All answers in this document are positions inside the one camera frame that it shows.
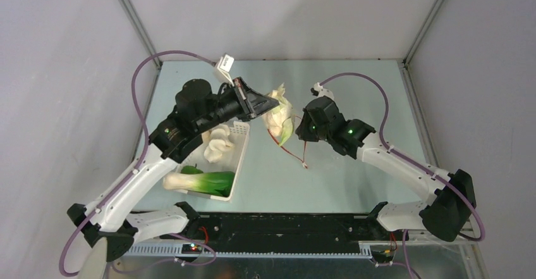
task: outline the wall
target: wall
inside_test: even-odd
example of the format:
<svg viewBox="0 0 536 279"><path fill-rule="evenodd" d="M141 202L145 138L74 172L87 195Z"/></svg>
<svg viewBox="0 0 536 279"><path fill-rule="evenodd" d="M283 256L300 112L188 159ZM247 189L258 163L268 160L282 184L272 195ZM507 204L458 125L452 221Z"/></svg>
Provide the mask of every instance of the wall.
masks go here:
<svg viewBox="0 0 536 279"><path fill-rule="evenodd" d="M434 0L132 0L157 50L218 58L402 58Z"/></svg>
<svg viewBox="0 0 536 279"><path fill-rule="evenodd" d="M447 0L410 72L439 161L473 175L491 278L531 278L536 0Z"/></svg>
<svg viewBox="0 0 536 279"><path fill-rule="evenodd" d="M0 244L3 278L59 278L75 202L130 162L140 124L130 77L147 55L117 0L1 0ZM140 75L146 105L156 74ZM67 260L88 252L81 237Z"/></svg>

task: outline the table surface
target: table surface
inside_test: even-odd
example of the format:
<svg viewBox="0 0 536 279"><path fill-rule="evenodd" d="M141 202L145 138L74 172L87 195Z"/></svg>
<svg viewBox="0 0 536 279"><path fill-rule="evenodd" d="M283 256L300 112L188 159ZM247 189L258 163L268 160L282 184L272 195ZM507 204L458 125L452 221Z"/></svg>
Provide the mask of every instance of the table surface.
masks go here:
<svg viewBox="0 0 536 279"><path fill-rule="evenodd" d="M314 98L310 93L313 84L341 72L363 73L381 84L390 104L384 132L386 139L415 159L424 161L417 127L395 60L236 61L231 75L243 77L251 88L262 93L284 82L285 96L294 106L295 113L301 116L301 109ZM214 92L219 87L212 67L204 62L164 62L147 115L149 131L165 119L173 108L176 93L192 78L207 79ZM341 77L326 87L334 92L346 119L358 118L379 129L385 106L374 85L358 77ZM272 141L262 120L249 123L250 141L230 201L165 190L159 182L135 209L156 210L187 201L197 211L368 213L378 202L418 200L403 183L373 166L340 156L327 143L307 145L309 169L306 170ZM285 147L301 156L303 142L294 135Z"/></svg>

